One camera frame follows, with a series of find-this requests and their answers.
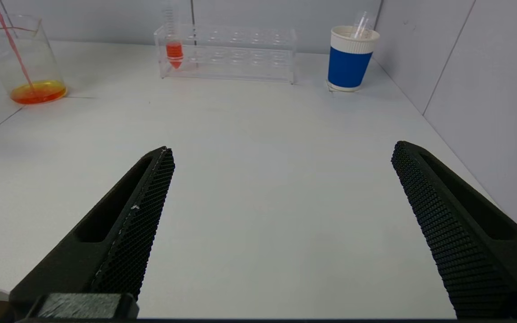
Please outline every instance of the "paper cup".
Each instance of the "paper cup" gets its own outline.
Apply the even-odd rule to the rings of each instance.
[[[374,51],[376,31],[365,39],[350,38],[352,26],[337,26],[331,30],[328,82],[338,91],[352,92],[360,88],[368,62]]]

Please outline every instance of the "wall seam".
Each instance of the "wall seam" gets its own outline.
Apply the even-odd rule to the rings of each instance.
[[[491,202],[498,208],[500,209],[500,211],[504,212],[505,213],[505,210],[503,207],[500,206],[500,204],[498,204],[498,202],[496,202],[496,200],[494,199],[494,196],[492,196],[492,194],[490,194],[490,192],[488,191],[488,189],[486,188],[486,186],[484,184],[482,184],[482,182],[480,182],[480,180],[478,180],[478,177],[476,177],[476,175],[474,175],[474,173],[470,170],[470,168],[464,163],[464,161],[460,158],[460,156],[458,156],[458,154],[456,153],[456,151],[454,151],[454,149],[452,149],[452,147],[450,145],[448,145],[448,143],[446,142],[446,139],[444,139],[444,137],[442,137],[442,135],[436,130],[436,127],[432,125],[432,123],[430,123],[427,119],[426,121],[428,122],[428,124],[430,125],[430,127],[434,130],[435,133],[437,133],[437,135],[440,137],[440,139],[442,139],[442,141],[445,143],[445,145],[450,149],[450,151],[452,151],[452,153],[454,154],[454,156],[460,161],[460,163],[464,166],[464,168],[466,168],[466,170],[470,173],[470,175],[472,175],[472,177],[474,177],[474,180],[476,180],[476,182],[480,185],[480,187],[484,190],[484,192],[486,192],[486,194],[488,194],[488,196],[490,196],[491,198]]]
[[[376,20],[374,21],[374,30],[378,28],[378,20],[380,18],[380,12],[382,11],[382,4],[384,3],[384,0],[380,0],[380,4],[378,6],[378,12],[376,13]]]
[[[440,80],[442,79],[442,75],[444,74],[444,71],[446,70],[446,66],[448,65],[448,62],[450,61],[450,57],[452,56],[452,53],[454,52],[454,49],[456,48],[456,44],[458,43],[458,39],[460,39],[460,36],[462,35],[462,31],[464,30],[464,26],[466,25],[466,22],[468,21],[468,18],[470,18],[470,13],[472,13],[472,9],[474,8],[474,4],[476,4],[476,0],[472,1],[472,6],[470,6],[470,10],[468,11],[468,14],[466,15],[466,19],[464,20],[464,23],[462,24],[462,27],[460,28],[460,31],[458,32],[458,36],[456,37],[456,41],[454,41],[454,45],[452,45],[452,49],[450,50],[450,53],[448,54],[448,57],[446,58],[446,62],[444,63],[444,66],[442,67],[442,71],[440,71],[440,75],[438,76],[438,79],[436,80],[436,84],[432,90],[432,93],[430,94],[430,98],[428,99],[428,102],[426,103],[426,107],[424,108],[424,112],[422,113],[422,116],[425,117],[426,111],[430,107],[430,102],[432,101],[432,98],[434,97],[434,93],[436,92],[436,88],[438,88],[438,84]]]
[[[410,100],[410,98],[408,98],[408,96],[406,95],[406,93],[404,93],[404,91],[400,88],[400,86],[396,82],[394,82],[394,79],[392,78],[392,76],[390,76],[390,74],[386,71],[386,69],[382,66],[382,64],[380,64],[380,62],[374,58],[374,55],[373,55],[372,59],[378,64],[378,66],[380,66],[380,68],[382,68],[382,71],[384,71],[386,76],[388,76],[388,78],[394,83],[394,85],[398,88],[398,90],[400,90],[400,92],[402,92],[402,94],[404,94],[404,96],[406,97],[406,100],[408,100],[408,102],[410,102],[410,104],[412,104],[412,106],[414,106],[416,111],[418,111],[418,113],[420,113],[420,110],[416,107],[416,105],[414,105],[414,102],[412,102],[412,100]]]
[[[193,23],[193,26],[194,26],[195,25],[195,5],[193,4],[193,0],[191,0],[191,22]]]

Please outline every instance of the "test tube rack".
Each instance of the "test tube rack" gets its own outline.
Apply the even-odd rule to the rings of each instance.
[[[167,59],[167,34],[165,26],[154,33],[161,78],[295,82],[293,29],[179,25],[178,35],[174,36],[183,45],[179,68]]]

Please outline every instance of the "orange liquid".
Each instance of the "orange liquid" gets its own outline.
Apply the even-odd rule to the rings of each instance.
[[[166,57],[174,68],[179,68],[183,63],[183,45],[180,41],[172,41],[166,44]]]
[[[14,88],[9,95],[19,104],[41,104],[63,98],[67,88],[57,80],[42,80]]]

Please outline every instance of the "tabletop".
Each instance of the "tabletop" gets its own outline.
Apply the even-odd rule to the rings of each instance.
[[[52,47],[68,97],[20,106],[0,86],[0,298],[166,145],[140,317],[455,317],[394,144],[487,194],[375,61],[346,94],[328,91],[326,55],[297,54],[293,85],[160,79],[151,46]]]

